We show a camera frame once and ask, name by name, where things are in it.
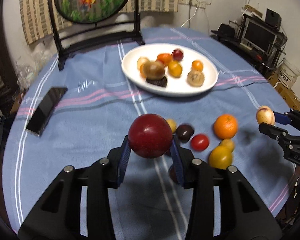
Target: white bucket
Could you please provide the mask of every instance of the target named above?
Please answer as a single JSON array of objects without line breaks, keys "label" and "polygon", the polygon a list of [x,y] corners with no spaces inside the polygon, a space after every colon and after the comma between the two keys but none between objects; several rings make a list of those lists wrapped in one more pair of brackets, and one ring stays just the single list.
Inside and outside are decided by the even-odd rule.
[{"label": "white bucket", "polygon": [[280,66],[278,79],[287,88],[291,89],[296,82],[298,76],[300,76],[300,70],[292,65],[288,60],[284,59]]}]

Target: blue tablecloth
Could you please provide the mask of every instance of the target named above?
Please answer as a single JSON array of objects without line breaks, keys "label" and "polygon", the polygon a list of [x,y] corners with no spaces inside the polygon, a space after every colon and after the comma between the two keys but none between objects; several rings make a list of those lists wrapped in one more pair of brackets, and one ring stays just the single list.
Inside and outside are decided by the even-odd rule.
[{"label": "blue tablecloth", "polygon": [[[41,71],[25,96],[7,141],[3,160],[3,191],[10,223],[18,231],[27,214],[68,164],[90,166],[121,145],[133,120],[143,113],[191,123],[196,132],[210,137],[210,146],[195,157],[207,161],[218,140],[211,126],[224,113],[239,122],[233,164],[252,184],[275,216],[295,183],[294,167],[284,160],[278,143],[260,134],[256,110],[267,105],[274,111],[289,108],[266,79],[246,61],[219,42],[187,29],[150,28],[142,31],[146,44],[173,43],[207,56],[219,70],[217,84],[192,98],[165,98],[145,92],[129,82],[121,60],[135,42],[105,46],[68,59],[59,72],[56,57]],[[51,86],[67,86],[42,136],[25,131],[26,119]],[[300,134],[293,127],[291,134]],[[183,190],[169,179],[172,160],[155,160],[131,154],[124,183],[109,190],[117,239],[183,239],[186,234],[192,190]],[[87,234],[82,194],[81,232]],[[220,207],[215,203],[215,234]]]}]

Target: blue gripper pad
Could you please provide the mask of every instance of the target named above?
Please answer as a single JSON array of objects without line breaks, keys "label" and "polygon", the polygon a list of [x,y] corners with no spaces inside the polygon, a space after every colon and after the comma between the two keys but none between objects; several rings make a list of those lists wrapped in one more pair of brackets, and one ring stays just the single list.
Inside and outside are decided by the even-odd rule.
[{"label": "blue gripper pad", "polygon": [[118,187],[123,182],[124,175],[126,173],[126,169],[128,166],[128,161],[130,158],[131,149],[129,147],[128,140],[126,140],[126,139],[124,140],[124,142],[121,146],[121,150],[122,150],[121,158],[120,158],[119,165],[118,165],[118,178],[117,178]]},{"label": "blue gripper pad", "polygon": [[183,187],[185,182],[184,169],[180,158],[178,146],[174,138],[172,140],[172,145],[170,147],[170,154],[173,160],[174,169],[176,171],[177,181]]},{"label": "blue gripper pad", "polygon": [[284,124],[284,125],[291,124],[291,120],[287,115],[280,114],[280,113],[277,113],[277,112],[273,112],[273,113],[274,113],[275,122],[281,123],[281,124]]}]

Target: striped curtain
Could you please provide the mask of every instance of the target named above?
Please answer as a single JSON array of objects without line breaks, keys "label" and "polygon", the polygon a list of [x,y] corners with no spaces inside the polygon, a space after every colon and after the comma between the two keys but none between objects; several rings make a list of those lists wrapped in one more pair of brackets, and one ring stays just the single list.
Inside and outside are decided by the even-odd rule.
[{"label": "striped curtain", "polygon": [[[47,35],[52,34],[49,16],[48,0],[19,0],[23,32],[27,44],[31,44]],[[119,13],[134,11],[134,0],[128,0]],[[64,19],[53,6],[53,13],[58,31],[72,25]],[[140,11],[177,12],[178,0],[139,0]]]}]

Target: small yellow fruit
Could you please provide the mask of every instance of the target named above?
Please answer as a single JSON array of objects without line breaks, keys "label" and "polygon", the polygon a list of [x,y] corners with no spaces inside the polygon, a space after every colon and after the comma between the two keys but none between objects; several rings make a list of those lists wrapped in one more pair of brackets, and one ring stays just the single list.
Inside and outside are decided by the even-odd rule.
[{"label": "small yellow fruit", "polygon": [[209,165],[213,168],[225,170],[232,164],[232,153],[224,145],[217,146],[209,156]]},{"label": "small yellow fruit", "polygon": [[224,139],[222,140],[219,145],[223,145],[223,146],[226,146],[231,152],[234,151],[234,148],[235,148],[235,143],[233,140],[230,140],[230,139]]},{"label": "small yellow fruit", "polygon": [[142,64],[149,62],[150,60],[147,57],[140,57],[137,61],[137,68],[140,70]]},{"label": "small yellow fruit", "polygon": [[173,119],[167,119],[166,121],[169,124],[172,133],[175,133],[177,129],[177,123]]},{"label": "small yellow fruit", "polygon": [[176,60],[173,60],[168,64],[168,72],[171,76],[179,78],[182,74],[182,66]]},{"label": "small yellow fruit", "polygon": [[274,113],[269,106],[259,107],[256,118],[257,118],[258,124],[261,124],[264,122],[264,123],[267,123],[270,125],[274,125],[274,123],[275,123]]}]

